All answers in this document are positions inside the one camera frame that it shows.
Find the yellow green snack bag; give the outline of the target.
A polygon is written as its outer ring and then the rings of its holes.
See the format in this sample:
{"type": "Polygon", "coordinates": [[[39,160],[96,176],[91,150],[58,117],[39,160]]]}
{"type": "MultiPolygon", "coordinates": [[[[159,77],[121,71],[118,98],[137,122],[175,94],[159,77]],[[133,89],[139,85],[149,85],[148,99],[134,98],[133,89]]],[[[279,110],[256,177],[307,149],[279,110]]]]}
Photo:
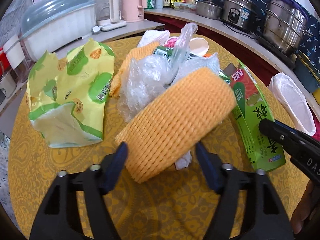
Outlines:
{"type": "Polygon", "coordinates": [[[46,51],[27,82],[29,120],[51,148],[82,147],[104,137],[104,109],[115,53],[89,39],[61,59],[46,51]]]}

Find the black induction cooktop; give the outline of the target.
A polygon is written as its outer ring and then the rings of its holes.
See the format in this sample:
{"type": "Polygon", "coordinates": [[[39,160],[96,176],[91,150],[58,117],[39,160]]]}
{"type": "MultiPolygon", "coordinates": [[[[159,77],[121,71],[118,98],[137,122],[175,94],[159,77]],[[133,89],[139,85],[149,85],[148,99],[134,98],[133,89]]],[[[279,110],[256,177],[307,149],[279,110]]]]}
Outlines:
{"type": "Polygon", "coordinates": [[[278,48],[276,48],[274,45],[272,45],[270,42],[265,40],[261,36],[257,36],[257,42],[266,48],[268,51],[270,51],[272,54],[274,54],[278,59],[280,59],[284,64],[286,64],[291,70],[295,69],[295,63],[294,61],[286,56],[284,53],[282,53],[278,48]]]}

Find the small steel pot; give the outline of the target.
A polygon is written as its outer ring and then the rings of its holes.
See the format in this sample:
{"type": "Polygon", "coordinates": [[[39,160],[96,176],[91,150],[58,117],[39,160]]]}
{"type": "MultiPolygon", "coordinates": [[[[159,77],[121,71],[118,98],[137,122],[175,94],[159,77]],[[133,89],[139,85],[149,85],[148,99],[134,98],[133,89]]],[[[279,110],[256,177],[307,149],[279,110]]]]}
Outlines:
{"type": "Polygon", "coordinates": [[[222,8],[210,1],[198,1],[196,4],[196,14],[212,20],[220,17],[222,8]]]}

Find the clear plastic bag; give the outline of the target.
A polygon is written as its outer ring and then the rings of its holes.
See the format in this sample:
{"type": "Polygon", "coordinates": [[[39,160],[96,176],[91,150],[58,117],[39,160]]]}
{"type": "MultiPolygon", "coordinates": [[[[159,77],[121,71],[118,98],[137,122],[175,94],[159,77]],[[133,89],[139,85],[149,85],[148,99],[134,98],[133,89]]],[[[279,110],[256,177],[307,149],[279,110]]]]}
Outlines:
{"type": "Polygon", "coordinates": [[[165,55],[148,53],[142,59],[134,56],[121,73],[118,111],[125,122],[132,120],[141,110],[181,78],[202,68],[214,74],[220,71],[217,53],[209,58],[189,58],[189,42],[197,32],[197,24],[187,23],[173,48],[171,59],[165,55]]]}

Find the orange foam fruit net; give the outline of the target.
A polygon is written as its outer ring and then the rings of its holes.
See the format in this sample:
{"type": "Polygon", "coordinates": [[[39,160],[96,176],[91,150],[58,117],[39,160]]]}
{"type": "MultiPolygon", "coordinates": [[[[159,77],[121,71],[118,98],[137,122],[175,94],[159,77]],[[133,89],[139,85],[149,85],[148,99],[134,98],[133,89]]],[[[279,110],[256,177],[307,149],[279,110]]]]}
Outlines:
{"type": "Polygon", "coordinates": [[[141,110],[116,136],[127,144],[125,167],[143,183],[186,154],[236,106],[234,92],[209,68],[177,81],[141,110]]]}

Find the steel rice cooker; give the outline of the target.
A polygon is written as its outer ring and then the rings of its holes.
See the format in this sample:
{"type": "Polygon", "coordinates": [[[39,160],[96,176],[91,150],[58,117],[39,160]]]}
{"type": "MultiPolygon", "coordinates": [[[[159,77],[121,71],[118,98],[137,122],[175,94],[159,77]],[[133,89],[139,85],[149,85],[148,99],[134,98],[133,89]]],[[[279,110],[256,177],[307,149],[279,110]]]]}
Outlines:
{"type": "Polygon", "coordinates": [[[257,6],[251,0],[223,0],[220,19],[238,29],[253,32],[257,18],[257,6]]]}

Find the white paper tissue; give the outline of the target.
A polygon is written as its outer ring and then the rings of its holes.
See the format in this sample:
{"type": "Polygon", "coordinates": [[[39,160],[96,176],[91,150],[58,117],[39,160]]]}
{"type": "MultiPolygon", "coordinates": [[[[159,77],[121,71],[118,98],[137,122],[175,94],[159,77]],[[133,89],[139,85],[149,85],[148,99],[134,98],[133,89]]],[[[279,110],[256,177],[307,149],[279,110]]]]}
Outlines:
{"type": "Polygon", "coordinates": [[[153,42],[158,42],[160,45],[163,45],[169,39],[169,37],[170,37],[170,31],[168,30],[164,30],[164,31],[147,30],[142,36],[137,47],[144,47],[153,42]]]}

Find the white lined trash bin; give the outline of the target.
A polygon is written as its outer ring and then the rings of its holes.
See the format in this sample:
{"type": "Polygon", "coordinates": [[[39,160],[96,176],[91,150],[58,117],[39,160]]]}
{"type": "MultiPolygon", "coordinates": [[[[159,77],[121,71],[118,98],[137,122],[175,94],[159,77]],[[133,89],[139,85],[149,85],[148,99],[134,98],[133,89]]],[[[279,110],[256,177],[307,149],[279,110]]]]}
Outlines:
{"type": "Polygon", "coordinates": [[[316,125],[306,98],[294,81],[285,73],[271,78],[268,86],[275,98],[286,109],[296,129],[309,136],[316,133],[316,125]]]}

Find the white cup blender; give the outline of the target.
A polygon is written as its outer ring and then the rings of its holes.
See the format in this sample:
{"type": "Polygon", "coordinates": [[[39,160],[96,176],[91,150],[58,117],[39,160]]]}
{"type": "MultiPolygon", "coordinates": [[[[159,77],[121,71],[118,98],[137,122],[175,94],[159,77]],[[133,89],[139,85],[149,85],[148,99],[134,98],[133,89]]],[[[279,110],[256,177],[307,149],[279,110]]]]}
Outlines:
{"type": "Polygon", "coordinates": [[[24,52],[18,36],[12,36],[4,44],[3,50],[11,65],[12,70],[15,72],[19,80],[21,82],[27,81],[29,73],[31,71],[32,61],[24,52]]]}

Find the pink white paper cup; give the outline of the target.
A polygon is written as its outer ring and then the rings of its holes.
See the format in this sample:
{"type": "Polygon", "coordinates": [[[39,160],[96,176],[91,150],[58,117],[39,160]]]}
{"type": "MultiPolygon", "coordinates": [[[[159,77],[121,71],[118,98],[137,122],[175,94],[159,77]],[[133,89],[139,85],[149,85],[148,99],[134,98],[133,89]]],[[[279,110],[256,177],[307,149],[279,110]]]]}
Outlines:
{"type": "MultiPolygon", "coordinates": [[[[178,40],[177,36],[170,37],[165,42],[164,46],[173,48],[177,40],[178,40]]],[[[195,37],[195,38],[192,38],[191,41],[189,42],[189,48],[192,54],[196,56],[204,56],[209,50],[209,44],[204,38],[195,37]]]]}

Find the green tea carton box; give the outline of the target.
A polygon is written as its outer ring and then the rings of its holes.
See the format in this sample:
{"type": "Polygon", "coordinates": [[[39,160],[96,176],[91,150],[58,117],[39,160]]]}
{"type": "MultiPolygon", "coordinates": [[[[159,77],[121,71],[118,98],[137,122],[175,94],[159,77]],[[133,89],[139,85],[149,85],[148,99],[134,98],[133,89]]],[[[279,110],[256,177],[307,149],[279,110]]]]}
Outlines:
{"type": "Polygon", "coordinates": [[[261,120],[274,121],[274,117],[255,78],[242,62],[237,67],[230,63],[223,72],[236,98],[232,113],[252,168],[273,171],[283,166],[286,160],[282,146],[259,130],[261,120]]]}

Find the white dish rack grey lid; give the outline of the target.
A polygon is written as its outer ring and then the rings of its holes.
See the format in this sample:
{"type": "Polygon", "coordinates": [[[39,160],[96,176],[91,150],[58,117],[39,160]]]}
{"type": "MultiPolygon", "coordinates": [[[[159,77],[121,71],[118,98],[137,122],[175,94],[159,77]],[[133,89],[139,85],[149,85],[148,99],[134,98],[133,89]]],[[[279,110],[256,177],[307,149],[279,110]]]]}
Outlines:
{"type": "Polygon", "coordinates": [[[22,41],[37,61],[87,35],[96,25],[95,0],[41,0],[21,18],[22,41]]]}

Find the pink electric kettle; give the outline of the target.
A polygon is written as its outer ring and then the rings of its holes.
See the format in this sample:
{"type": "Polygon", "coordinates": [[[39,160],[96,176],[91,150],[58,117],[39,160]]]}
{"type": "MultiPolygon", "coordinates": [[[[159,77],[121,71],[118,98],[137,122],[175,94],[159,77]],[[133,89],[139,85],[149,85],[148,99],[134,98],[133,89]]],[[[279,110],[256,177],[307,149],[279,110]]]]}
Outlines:
{"type": "Polygon", "coordinates": [[[147,0],[121,0],[121,16],[128,23],[144,20],[147,0]]]}

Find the large steel steamer pot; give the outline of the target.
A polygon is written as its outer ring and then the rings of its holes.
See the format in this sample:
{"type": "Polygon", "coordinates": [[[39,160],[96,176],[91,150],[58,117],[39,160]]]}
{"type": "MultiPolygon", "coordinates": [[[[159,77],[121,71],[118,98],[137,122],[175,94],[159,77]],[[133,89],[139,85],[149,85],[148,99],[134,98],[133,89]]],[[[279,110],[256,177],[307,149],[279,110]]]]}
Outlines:
{"type": "Polygon", "coordinates": [[[304,36],[312,36],[306,29],[308,20],[298,11],[287,9],[270,0],[266,7],[263,38],[286,56],[292,55],[304,36]]]}

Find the purple cloth on steamer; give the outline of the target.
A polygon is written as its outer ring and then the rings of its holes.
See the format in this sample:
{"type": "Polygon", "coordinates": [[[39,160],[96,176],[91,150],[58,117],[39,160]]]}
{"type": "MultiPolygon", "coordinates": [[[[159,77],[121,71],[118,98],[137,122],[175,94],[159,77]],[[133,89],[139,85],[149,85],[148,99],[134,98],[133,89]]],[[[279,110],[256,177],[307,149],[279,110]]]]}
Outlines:
{"type": "Polygon", "coordinates": [[[308,20],[307,14],[295,0],[273,0],[273,1],[280,3],[280,5],[283,5],[287,9],[294,8],[295,10],[298,10],[306,18],[306,20],[308,20]]]}

